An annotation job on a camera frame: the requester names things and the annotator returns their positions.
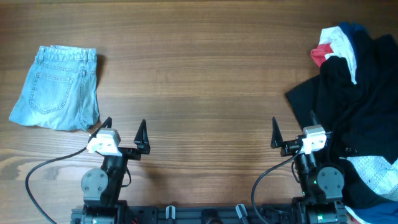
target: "pile of clothes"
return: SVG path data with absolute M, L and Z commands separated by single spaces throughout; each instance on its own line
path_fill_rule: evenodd
M 322 30 L 311 51 L 320 74 L 286 93 L 301 127 L 313 110 L 328 162 L 345 172 L 343 202 L 364 223 L 398 223 L 398 48 L 347 22 Z

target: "wooden surface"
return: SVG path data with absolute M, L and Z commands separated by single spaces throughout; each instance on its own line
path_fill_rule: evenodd
M 257 177 L 285 159 L 269 147 L 271 118 L 277 117 L 284 138 L 300 134 L 284 93 L 318 74 L 309 52 L 321 29 L 356 21 L 374 37 L 397 37 L 397 5 L 0 5 L 0 223 L 45 223 L 26 194 L 26 174 L 40 162 L 79 150 L 88 139 L 82 131 L 8 121 L 40 45 L 98 49 L 99 112 L 102 121 L 113 118 L 122 146 L 133 145 L 141 119 L 147 120 L 151 153 L 129 162 L 133 181 L 120 198 L 130 205 L 249 204 Z M 83 205 L 82 175 L 101 163 L 100 156 L 84 152 L 45 166 L 32 175 L 32 192 L 54 220 L 68 223 L 70 210 Z M 289 203 L 299 195 L 285 166 L 260 183 L 256 198 Z

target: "blue cloth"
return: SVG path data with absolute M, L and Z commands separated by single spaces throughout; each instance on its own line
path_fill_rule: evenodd
M 96 50 L 39 48 L 9 117 L 25 126 L 86 131 L 99 118 Z
M 398 223 L 398 202 L 389 202 L 367 209 L 353 209 L 362 220 L 372 224 Z
M 355 50 L 356 47 L 355 47 L 355 43 L 354 43 L 354 33 L 359 30 L 363 30 L 363 31 L 367 32 L 365 27 L 362 26 L 361 24 L 355 24 L 354 22 L 352 24 L 350 24 L 349 22 L 340 22 L 338 24 L 338 26 L 344 32 L 344 34 L 348 37 L 348 40 L 351 43 L 351 46 L 353 47 L 354 55 L 355 55 L 355 59 L 356 59 L 356 50 Z

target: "black fabric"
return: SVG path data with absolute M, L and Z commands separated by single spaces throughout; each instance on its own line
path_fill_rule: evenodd
M 345 58 L 330 57 L 319 75 L 286 97 L 302 128 L 312 125 L 309 114 L 314 110 L 325 130 L 333 131 L 325 151 L 327 162 L 339 164 L 339 157 L 348 156 L 383 156 L 392 164 L 398 158 L 398 49 L 390 35 L 372 40 L 358 31 L 354 42 L 357 85 L 351 82 Z M 347 205 L 368 208 L 385 202 L 378 196 L 367 197 L 366 184 L 352 177 L 352 172 L 345 175 Z

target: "light blue denim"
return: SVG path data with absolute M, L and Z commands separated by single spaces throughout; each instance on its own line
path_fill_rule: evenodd
M 10 121 L 54 130 L 86 131 L 99 118 L 96 50 L 39 48 Z

